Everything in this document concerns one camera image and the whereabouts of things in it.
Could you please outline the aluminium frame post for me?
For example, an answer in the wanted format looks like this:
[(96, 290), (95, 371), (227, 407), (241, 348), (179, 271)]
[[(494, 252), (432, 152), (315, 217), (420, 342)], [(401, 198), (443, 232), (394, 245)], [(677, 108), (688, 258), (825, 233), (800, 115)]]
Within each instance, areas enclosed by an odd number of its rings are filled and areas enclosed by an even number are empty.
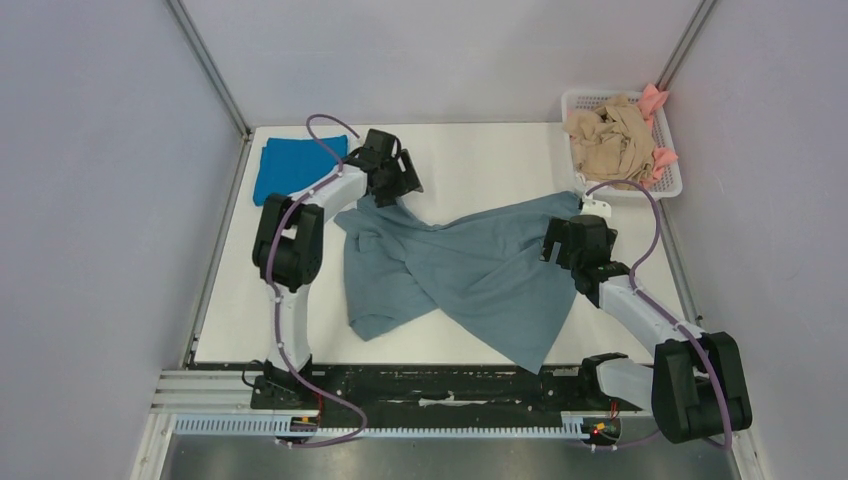
[(164, 5), (168, 8), (178, 29), (187, 41), (192, 55), (198, 62), (219, 103), (224, 108), (230, 123), (240, 137), (248, 138), (252, 133), (252, 128), (237, 105), (185, 2), (164, 0)]
[(685, 63), (688, 54), (698, 40), (703, 28), (709, 21), (713, 11), (719, 4), (718, 0), (700, 0), (688, 20), (683, 33), (672, 49), (665, 65), (656, 81), (660, 90), (667, 91)]

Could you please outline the folded bright blue t shirt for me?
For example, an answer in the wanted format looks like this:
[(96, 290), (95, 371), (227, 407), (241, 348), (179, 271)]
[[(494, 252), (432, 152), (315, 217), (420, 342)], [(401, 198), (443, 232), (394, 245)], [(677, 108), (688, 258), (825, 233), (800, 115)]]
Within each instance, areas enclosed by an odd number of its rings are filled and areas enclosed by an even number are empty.
[(253, 203), (262, 207), (269, 195), (299, 192), (336, 166), (335, 157), (312, 139), (270, 138), (261, 151)]

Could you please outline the grey blue t shirt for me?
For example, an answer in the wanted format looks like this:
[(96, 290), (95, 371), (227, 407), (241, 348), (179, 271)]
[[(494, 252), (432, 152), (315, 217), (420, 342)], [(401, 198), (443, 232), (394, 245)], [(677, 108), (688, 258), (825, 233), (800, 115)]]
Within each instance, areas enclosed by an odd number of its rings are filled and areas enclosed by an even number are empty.
[(429, 225), (401, 203), (362, 198), (334, 219), (348, 323), (370, 341), (441, 310), (537, 373), (577, 295), (566, 270), (542, 261), (543, 240), (550, 220), (578, 212), (578, 197), (560, 192)]

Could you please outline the beige t shirt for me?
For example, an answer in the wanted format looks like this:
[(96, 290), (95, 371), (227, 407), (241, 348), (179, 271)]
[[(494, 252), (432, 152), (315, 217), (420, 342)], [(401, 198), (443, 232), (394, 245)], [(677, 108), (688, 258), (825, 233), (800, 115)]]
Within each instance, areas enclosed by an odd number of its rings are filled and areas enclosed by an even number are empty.
[(628, 180), (649, 186), (656, 143), (636, 104), (618, 94), (591, 110), (567, 116), (575, 169), (587, 181)]

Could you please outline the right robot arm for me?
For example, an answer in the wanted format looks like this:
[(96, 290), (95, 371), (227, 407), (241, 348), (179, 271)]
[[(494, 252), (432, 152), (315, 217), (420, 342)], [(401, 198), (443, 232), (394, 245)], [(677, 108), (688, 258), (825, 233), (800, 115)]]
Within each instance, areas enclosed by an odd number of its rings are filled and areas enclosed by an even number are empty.
[(579, 294), (653, 353), (649, 366), (619, 352), (585, 358), (578, 370), (580, 400), (591, 408), (612, 400), (636, 406), (674, 444), (704, 440), (729, 448), (734, 433), (753, 422), (737, 342), (671, 314), (634, 269), (613, 260), (616, 239), (604, 218), (581, 214), (551, 219), (543, 240), (541, 260), (569, 271)]

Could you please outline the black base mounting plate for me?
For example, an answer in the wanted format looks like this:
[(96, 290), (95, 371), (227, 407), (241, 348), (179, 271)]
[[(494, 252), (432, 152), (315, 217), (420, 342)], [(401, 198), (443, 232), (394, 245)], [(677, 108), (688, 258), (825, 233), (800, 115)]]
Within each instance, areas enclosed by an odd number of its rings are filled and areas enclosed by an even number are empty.
[(315, 410), (321, 427), (553, 426), (564, 412), (602, 418), (637, 407), (588, 387), (576, 366), (545, 366), (532, 373), (504, 365), (316, 364), (304, 377), (340, 403), (295, 379), (265, 380), (260, 361), (224, 368), (248, 389), (253, 410)]

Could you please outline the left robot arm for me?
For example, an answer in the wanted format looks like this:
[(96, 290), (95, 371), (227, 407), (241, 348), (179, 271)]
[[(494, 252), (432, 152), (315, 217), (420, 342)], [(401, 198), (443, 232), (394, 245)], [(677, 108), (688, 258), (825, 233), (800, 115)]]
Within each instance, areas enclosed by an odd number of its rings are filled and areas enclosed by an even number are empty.
[(253, 383), (252, 408), (311, 410), (322, 397), (308, 376), (307, 316), (326, 222), (360, 198), (385, 207), (421, 189), (408, 150), (382, 130), (369, 130), (357, 145), (347, 136), (266, 142), (254, 189), (266, 197), (252, 262), (270, 290), (273, 343)]

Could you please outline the left aluminium frame post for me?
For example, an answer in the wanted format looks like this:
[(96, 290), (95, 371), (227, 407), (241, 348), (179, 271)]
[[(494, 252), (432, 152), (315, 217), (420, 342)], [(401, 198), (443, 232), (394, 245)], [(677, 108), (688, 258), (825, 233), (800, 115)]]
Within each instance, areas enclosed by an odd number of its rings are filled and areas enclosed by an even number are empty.
[(187, 41), (192, 55), (198, 62), (219, 103), (224, 108), (230, 123), (240, 137), (248, 138), (252, 133), (252, 128), (237, 105), (185, 2), (164, 0), (164, 5), (168, 8), (178, 29)]

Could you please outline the right aluminium frame post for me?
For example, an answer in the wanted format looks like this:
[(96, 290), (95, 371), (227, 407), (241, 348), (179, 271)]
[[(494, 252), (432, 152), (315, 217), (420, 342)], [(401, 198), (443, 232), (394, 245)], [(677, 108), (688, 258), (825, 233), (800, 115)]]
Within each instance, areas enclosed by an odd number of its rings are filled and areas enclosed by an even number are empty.
[(685, 63), (688, 54), (698, 40), (703, 28), (709, 21), (713, 11), (719, 4), (718, 0), (700, 0), (688, 20), (683, 33), (672, 49), (665, 65), (656, 81), (660, 90), (667, 91)]

